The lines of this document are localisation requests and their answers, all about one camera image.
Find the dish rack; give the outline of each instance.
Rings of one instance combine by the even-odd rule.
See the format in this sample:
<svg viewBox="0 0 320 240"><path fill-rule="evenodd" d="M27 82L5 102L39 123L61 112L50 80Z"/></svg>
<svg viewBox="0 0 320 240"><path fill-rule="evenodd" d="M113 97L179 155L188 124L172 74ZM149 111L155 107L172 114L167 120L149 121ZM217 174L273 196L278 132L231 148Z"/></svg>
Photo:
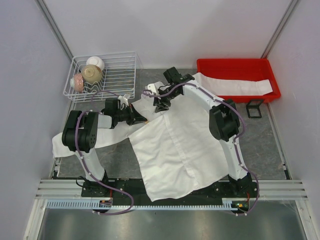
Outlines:
<svg viewBox="0 0 320 240"><path fill-rule="evenodd" d="M83 92L76 92L70 86L70 79L75 74L81 73L86 66L87 59L91 56L98 56L104 61L102 71L102 80L95 84L84 81ZM129 94L130 98L135 97L136 86L136 52L120 52L98 55L75 56L72 59L68 77L63 90L63 95L75 103L90 102L92 96L99 91L111 91L117 95ZM93 97L93 101L101 101L107 98L115 97L111 93L101 92Z"/></svg>

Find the white wall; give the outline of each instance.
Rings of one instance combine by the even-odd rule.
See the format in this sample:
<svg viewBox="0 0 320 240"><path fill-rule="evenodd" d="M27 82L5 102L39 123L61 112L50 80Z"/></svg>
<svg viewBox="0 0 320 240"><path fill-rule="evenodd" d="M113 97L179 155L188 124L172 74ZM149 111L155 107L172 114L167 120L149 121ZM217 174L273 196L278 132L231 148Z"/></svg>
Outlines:
<svg viewBox="0 0 320 240"><path fill-rule="evenodd" d="M320 223L320 1L302 0L269 56L282 97L271 104L292 175Z"/></svg>
<svg viewBox="0 0 320 240"><path fill-rule="evenodd" d="M260 58L290 0L45 0L72 53L136 51L144 68Z"/></svg>
<svg viewBox="0 0 320 240"><path fill-rule="evenodd" d="M20 240L61 130L69 60L33 0L0 7L0 239Z"/></svg>

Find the white cloth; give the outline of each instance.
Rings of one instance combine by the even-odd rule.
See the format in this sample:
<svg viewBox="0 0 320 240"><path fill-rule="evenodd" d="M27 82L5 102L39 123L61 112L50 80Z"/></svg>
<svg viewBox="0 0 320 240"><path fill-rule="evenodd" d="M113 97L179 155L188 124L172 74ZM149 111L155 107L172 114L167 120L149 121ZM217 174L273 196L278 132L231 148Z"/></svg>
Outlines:
<svg viewBox="0 0 320 240"><path fill-rule="evenodd" d="M194 75L215 95L264 95L272 92L269 80L259 82L221 80ZM223 149L209 132L209 115L192 99L178 96L169 111L154 113L153 98L141 96L135 109L148 124L128 126L120 122L114 129L98 129L96 148L129 138L139 162L146 192L152 201L181 198L209 186L228 174ZM52 139L53 155L74 154L62 144L62 133Z"/></svg>

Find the white bowl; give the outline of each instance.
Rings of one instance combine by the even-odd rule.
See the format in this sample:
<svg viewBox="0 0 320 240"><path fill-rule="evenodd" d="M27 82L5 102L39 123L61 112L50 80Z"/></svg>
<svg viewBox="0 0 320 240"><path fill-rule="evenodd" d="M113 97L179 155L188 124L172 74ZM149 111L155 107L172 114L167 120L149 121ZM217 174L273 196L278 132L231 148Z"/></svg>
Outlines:
<svg viewBox="0 0 320 240"><path fill-rule="evenodd" d="M98 56L89 57L88 60L86 61L86 65L96 65L98 68L101 69L101 71L103 71L105 68L104 61Z"/></svg>

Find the red plastic bin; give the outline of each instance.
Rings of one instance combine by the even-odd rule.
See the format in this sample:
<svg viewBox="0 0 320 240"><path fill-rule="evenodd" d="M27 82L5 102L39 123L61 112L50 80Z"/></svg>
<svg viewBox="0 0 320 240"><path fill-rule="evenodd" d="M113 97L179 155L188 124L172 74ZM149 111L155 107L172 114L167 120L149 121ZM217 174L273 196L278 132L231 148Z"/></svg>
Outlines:
<svg viewBox="0 0 320 240"><path fill-rule="evenodd" d="M198 59L196 61L198 73L225 80L261 81L269 79L273 92L257 96L222 96L223 99L232 99L236 103L248 103L250 100L263 99L270 103L281 97L281 93L267 59L260 58L216 58Z"/></svg>

